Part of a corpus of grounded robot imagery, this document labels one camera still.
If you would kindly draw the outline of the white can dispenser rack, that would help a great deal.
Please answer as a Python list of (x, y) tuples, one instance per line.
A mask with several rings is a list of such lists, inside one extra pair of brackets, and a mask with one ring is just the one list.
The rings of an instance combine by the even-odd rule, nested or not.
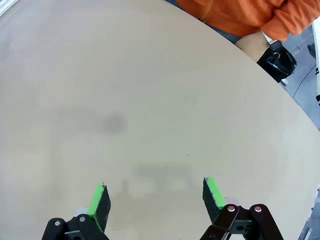
[(2, 17), (19, 0), (0, 0), (0, 17)]

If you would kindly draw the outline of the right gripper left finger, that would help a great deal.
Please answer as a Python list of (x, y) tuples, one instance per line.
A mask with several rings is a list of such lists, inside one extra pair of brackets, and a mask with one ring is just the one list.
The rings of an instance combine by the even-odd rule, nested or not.
[(99, 185), (84, 213), (69, 221), (57, 217), (50, 219), (41, 240), (110, 240), (105, 234), (110, 210), (107, 186)]

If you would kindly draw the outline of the white table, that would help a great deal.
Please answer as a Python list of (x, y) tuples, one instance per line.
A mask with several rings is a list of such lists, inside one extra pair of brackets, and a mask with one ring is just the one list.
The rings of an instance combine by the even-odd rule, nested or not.
[(320, 106), (320, 17), (312, 23), (313, 37), (314, 37), (314, 53), (316, 60), (316, 100)]

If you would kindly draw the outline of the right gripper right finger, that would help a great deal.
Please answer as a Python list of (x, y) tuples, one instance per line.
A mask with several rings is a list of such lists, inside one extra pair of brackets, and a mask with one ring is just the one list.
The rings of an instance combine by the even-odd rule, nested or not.
[(284, 240), (270, 210), (262, 203), (249, 209), (227, 204), (214, 178), (203, 179), (202, 199), (211, 220), (199, 240), (230, 240), (241, 235), (244, 240)]

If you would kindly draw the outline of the person left hand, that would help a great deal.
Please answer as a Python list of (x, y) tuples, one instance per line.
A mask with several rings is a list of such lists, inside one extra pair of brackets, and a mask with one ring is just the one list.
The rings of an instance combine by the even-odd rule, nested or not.
[(242, 37), (235, 45), (254, 62), (257, 62), (269, 48), (269, 43), (261, 31)]

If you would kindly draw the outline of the person in orange hoodie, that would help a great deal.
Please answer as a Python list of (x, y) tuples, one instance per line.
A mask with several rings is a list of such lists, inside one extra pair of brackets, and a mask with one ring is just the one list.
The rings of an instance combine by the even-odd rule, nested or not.
[(285, 0), (166, 0), (209, 27), (242, 38), (262, 32), (284, 42), (290, 31), (281, 14)]

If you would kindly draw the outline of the grey wrist watch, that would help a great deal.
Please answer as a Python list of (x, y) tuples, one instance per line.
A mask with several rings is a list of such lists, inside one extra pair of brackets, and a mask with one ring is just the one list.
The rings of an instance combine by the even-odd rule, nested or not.
[(268, 44), (269, 44), (269, 48), (273, 51), (282, 46), (282, 42), (279, 40), (271, 40), (268, 42)]

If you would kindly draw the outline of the orange sleeved left forearm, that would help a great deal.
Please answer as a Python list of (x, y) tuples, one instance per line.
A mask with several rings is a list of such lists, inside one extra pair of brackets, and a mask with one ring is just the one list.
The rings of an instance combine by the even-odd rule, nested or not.
[(287, 0), (260, 29), (272, 40), (284, 42), (289, 35), (300, 35), (318, 17), (320, 0)]

